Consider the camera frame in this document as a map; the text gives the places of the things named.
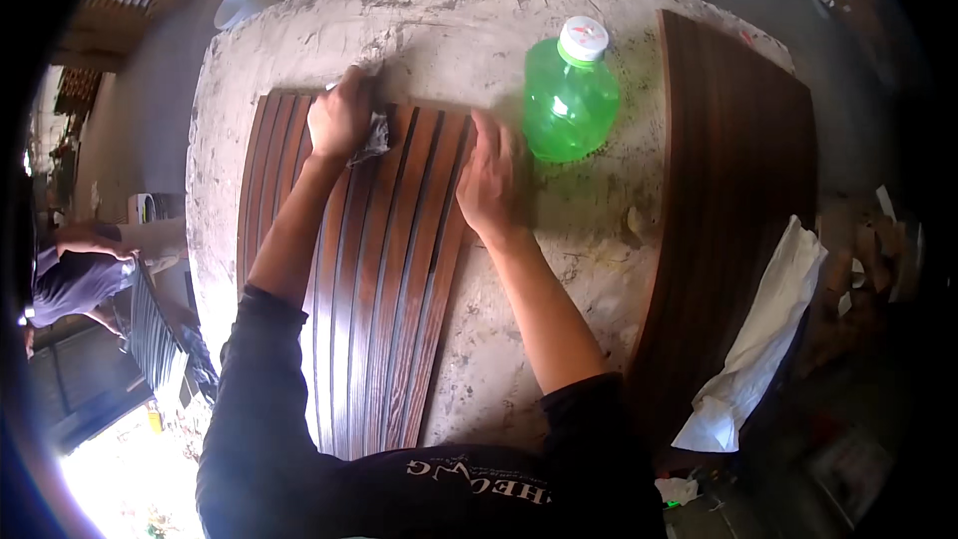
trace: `white bottle cap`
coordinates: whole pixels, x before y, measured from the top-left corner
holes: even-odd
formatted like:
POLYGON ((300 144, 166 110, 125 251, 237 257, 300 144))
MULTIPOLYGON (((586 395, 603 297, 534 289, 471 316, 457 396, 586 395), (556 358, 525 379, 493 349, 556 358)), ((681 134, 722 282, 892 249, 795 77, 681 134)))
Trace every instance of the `white bottle cap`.
POLYGON ((593 18, 579 15, 565 22, 558 42, 573 59, 598 61, 608 48, 608 32, 593 18))

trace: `green plastic bottle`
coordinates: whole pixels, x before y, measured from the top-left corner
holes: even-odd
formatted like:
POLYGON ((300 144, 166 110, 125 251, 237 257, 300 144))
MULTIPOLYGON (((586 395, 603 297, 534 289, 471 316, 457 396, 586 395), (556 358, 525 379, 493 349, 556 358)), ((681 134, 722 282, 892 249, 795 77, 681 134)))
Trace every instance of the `green plastic bottle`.
POLYGON ((558 38, 526 52, 522 132, 537 159, 578 161, 605 144, 619 110, 619 84, 603 61, 608 32, 573 17, 558 38))

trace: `worker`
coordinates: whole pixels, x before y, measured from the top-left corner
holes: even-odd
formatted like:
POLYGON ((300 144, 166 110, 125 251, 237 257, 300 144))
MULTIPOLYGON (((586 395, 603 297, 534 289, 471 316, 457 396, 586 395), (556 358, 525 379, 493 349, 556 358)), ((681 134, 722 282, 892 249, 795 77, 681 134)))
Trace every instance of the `worker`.
POLYGON ((662 500, 620 397, 622 379, 521 218, 520 135, 473 111, 477 138, 456 198, 495 265, 549 423, 541 456, 487 445, 320 454, 305 423, 298 337, 329 192, 367 136, 351 66, 310 107, 312 153, 250 270, 223 350, 199 461, 209 537, 664 537, 662 500))
POLYGON ((80 223, 54 230, 40 241, 26 319, 34 327, 66 315, 84 314, 126 342, 124 325, 104 302, 132 284, 133 258, 150 272, 174 265, 186 254, 186 220, 139 225, 80 223))

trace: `grooved wood panel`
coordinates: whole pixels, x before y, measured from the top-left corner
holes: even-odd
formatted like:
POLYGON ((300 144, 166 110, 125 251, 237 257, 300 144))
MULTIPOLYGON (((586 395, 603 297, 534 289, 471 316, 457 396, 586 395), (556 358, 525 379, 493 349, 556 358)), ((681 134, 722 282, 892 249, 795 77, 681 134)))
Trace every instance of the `grooved wood panel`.
MULTIPOLYGON (((237 285, 311 149, 312 96, 257 104, 239 201, 237 285)), ((475 141, 464 114, 390 105, 390 151, 346 170, 310 265, 306 422, 322 452, 414 447, 466 223, 454 193, 475 141)))
POLYGON ((737 38, 659 11, 667 102, 662 247, 629 394, 661 456, 717 374, 791 214, 813 223, 808 89, 737 38))

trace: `concrete workbench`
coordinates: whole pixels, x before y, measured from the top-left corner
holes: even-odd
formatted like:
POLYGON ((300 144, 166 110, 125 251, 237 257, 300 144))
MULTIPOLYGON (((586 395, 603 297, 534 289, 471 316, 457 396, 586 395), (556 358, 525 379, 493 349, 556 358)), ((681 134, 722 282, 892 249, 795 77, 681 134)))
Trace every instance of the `concrete workbench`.
MULTIPOLYGON (((597 154, 536 164, 535 235, 610 366, 622 370, 658 255, 666 106, 657 9, 711 23, 793 71, 781 42, 701 0, 286 0, 215 37, 187 157, 191 268, 210 352, 219 353, 236 315, 240 184, 259 96, 322 88, 352 63, 385 59, 389 101, 491 108, 518 123, 525 51, 568 17, 587 15, 609 30, 620 111, 597 154)), ((540 442, 541 393, 478 242, 461 253, 437 359, 426 445, 540 442)))

